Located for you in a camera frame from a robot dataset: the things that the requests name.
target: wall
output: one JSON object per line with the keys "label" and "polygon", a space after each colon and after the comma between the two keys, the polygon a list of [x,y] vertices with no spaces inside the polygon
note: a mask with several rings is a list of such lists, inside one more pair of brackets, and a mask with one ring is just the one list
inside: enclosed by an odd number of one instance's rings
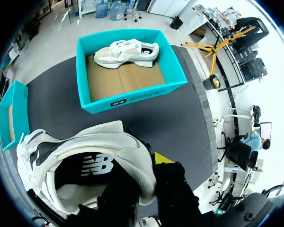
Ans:
{"label": "wall", "polygon": [[[268,71],[261,80],[247,83],[246,87],[232,89],[236,106],[250,109],[252,105],[261,107],[261,122],[272,122],[272,139],[269,150],[262,150],[259,157],[264,159],[263,169],[255,191],[270,188],[284,180],[284,44],[271,22],[249,0],[200,0],[199,4],[217,7],[220,11],[233,6],[244,17],[260,18],[269,30],[269,35],[258,42],[258,57]],[[250,132],[250,121],[238,119],[240,133]]]}

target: trash can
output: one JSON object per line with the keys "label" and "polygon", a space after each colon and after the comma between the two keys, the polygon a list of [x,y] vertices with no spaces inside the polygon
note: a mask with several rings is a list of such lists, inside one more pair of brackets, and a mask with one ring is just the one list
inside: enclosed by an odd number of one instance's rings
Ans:
{"label": "trash can", "polygon": [[203,80],[203,86],[206,90],[218,89],[221,83],[216,75],[210,75],[209,78]]}
{"label": "trash can", "polygon": [[171,22],[170,27],[172,29],[177,30],[182,24],[183,24],[183,21],[180,20],[178,16],[176,16],[175,19]]}

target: white sneaker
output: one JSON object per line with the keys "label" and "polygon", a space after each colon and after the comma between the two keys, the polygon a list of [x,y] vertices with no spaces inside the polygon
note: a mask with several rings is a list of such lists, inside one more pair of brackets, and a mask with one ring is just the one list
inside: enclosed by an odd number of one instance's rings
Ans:
{"label": "white sneaker", "polygon": [[147,148],[123,131],[121,121],[87,128],[57,140],[33,131],[17,146],[18,172],[28,191],[66,214],[93,208],[111,177],[125,170],[140,186],[139,204],[154,200],[156,178]]}
{"label": "white sneaker", "polygon": [[124,62],[130,61],[143,67],[152,67],[159,54],[157,43],[142,43],[136,39],[113,42],[95,53],[94,61],[108,69],[117,69]]}

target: cardboard insert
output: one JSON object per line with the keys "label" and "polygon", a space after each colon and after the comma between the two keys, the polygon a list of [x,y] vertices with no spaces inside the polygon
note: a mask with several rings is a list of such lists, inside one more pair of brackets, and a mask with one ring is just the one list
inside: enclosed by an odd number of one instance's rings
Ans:
{"label": "cardboard insert", "polygon": [[9,136],[10,141],[15,140],[14,124],[13,124],[13,105],[9,107]]}
{"label": "cardboard insert", "polygon": [[125,63],[118,69],[106,69],[86,58],[89,94],[92,102],[146,87],[165,84],[160,67],[155,62],[152,68]]}

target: nb logo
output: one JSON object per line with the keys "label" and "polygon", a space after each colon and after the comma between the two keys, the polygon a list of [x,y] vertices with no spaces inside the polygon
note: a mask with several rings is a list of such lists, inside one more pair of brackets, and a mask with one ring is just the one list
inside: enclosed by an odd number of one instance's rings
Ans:
{"label": "nb logo", "polygon": [[84,159],[87,159],[83,162],[84,164],[91,164],[82,166],[81,176],[88,176],[90,172],[93,175],[107,174],[114,167],[114,164],[111,162],[114,158],[108,154],[97,154],[95,160],[93,160],[92,156],[84,157]]}

